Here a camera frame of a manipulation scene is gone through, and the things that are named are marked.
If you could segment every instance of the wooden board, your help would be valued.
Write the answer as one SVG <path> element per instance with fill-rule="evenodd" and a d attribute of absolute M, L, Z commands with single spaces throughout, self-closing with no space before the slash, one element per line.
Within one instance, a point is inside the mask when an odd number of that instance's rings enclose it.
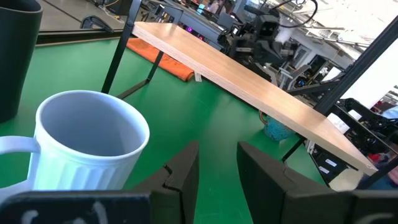
<path fill-rule="evenodd" d="M 136 22 L 132 33 L 355 168 L 377 171 L 325 116 L 180 27 Z"/>

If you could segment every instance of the white tag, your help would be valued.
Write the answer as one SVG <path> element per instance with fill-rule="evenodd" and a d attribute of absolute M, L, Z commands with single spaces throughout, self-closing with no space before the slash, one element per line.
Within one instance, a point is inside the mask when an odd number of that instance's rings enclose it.
<path fill-rule="evenodd" d="M 322 171 L 322 172 L 324 172 L 324 173 L 326 173 L 326 174 L 328 174 L 329 173 L 329 171 L 327 170 L 327 169 L 325 169 L 325 168 L 323 168 L 323 167 L 319 167 L 319 170 L 320 171 Z"/>
<path fill-rule="evenodd" d="M 331 160 L 329 160 L 329 159 L 327 159 L 326 162 L 329 163 L 329 165 L 331 165 L 331 166 L 333 166 L 333 167 L 336 167 L 336 166 L 337 166 L 337 164 L 336 164 L 335 162 L 333 162 L 333 161 L 331 161 Z"/>

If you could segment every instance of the white wall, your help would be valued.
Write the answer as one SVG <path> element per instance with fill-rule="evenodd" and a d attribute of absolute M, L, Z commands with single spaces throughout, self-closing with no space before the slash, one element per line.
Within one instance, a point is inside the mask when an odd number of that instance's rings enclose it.
<path fill-rule="evenodd" d="M 397 52 L 398 40 L 392 43 L 341 98 L 354 98 L 367 108 L 374 106 L 394 85 L 398 84 Z M 350 114 L 356 119 L 360 118 L 360 115 L 354 111 Z M 348 130 L 347 125 L 337 116 L 331 114 L 328 118 L 341 132 Z"/>
<path fill-rule="evenodd" d="M 306 37 L 304 33 L 298 29 L 295 29 L 294 32 L 292 33 L 291 38 L 297 40 L 300 42 L 302 45 L 306 46 L 306 48 L 312 50 L 306 57 L 303 59 L 302 63 L 298 65 L 297 67 L 301 65 L 308 64 L 316 55 L 321 55 L 324 56 L 333 62 L 335 62 L 337 65 L 346 68 L 348 67 L 353 61 L 347 57 L 347 56 L 339 56 L 337 55 L 337 50 L 331 47 L 330 45 L 324 43 L 324 44 L 316 44 L 312 41 L 311 38 Z"/>

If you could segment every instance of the wire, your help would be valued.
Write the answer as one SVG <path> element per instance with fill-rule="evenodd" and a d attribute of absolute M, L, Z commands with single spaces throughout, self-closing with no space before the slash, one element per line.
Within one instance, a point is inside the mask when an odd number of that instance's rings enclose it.
<path fill-rule="evenodd" d="M 105 5 L 105 7 L 112 6 L 113 4 L 117 3 L 118 1 L 120 1 L 120 0 L 116 0 L 116 1 L 112 2 L 111 4 L 107 4 L 107 5 Z"/>
<path fill-rule="evenodd" d="M 278 8 L 278 7 L 284 5 L 284 4 L 288 3 L 288 2 L 291 2 L 291 1 L 292 0 L 280 3 L 279 5 L 273 7 L 272 9 Z M 315 10 L 313 11 L 312 15 L 306 21 L 302 22 L 301 24 L 292 25 L 292 26 L 285 26 L 285 25 L 282 25 L 282 24 L 279 24 L 279 26 L 285 27 L 285 28 L 296 28 L 296 27 L 300 27 L 300 26 L 310 22 L 312 20 L 312 18 L 315 16 L 315 14 L 317 13 L 317 11 L 318 11 L 318 3 L 317 3 L 317 1 L 316 0 L 311 0 L 311 2 L 313 2 L 315 4 Z"/>

